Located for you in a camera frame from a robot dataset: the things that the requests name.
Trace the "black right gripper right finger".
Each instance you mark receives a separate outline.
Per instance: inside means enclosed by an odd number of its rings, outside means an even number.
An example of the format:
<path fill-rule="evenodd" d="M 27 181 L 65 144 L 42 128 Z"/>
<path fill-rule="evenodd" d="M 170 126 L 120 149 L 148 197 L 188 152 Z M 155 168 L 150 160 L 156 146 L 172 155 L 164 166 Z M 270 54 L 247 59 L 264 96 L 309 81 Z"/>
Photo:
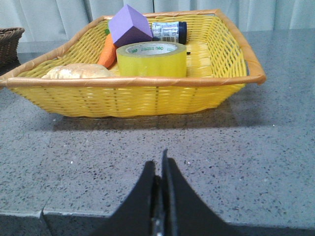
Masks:
<path fill-rule="evenodd" d="M 162 156 L 162 196 L 166 236 L 241 236 L 200 199 L 173 158 Z"/>

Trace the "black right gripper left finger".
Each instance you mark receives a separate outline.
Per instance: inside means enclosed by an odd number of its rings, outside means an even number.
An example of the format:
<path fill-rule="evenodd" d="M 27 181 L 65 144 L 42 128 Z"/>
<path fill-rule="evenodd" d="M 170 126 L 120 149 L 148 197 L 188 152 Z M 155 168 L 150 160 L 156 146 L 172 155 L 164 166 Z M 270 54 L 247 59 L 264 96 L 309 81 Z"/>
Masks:
<path fill-rule="evenodd" d="M 151 236 L 159 198 L 159 177 L 148 161 L 136 185 L 112 216 L 92 236 Z"/>

